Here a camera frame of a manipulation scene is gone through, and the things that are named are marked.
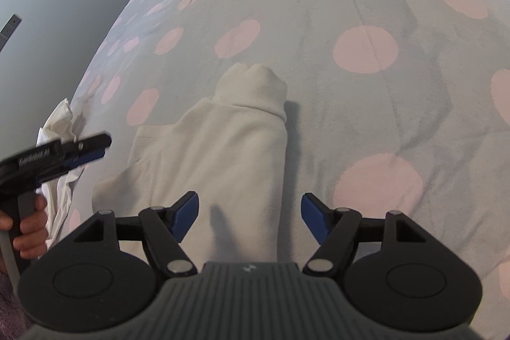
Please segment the person's left hand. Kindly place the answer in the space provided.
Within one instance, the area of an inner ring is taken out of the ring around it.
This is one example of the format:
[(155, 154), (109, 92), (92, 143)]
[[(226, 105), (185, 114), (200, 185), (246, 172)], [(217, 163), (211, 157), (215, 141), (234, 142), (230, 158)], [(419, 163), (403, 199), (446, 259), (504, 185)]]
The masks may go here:
[(47, 252), (46, 208), (46, 199), (37, 194), (34, 200), (34, 212), (20, 223), (21, 235), (13, 240), (12, 246), (23, 259), (33, 260)]

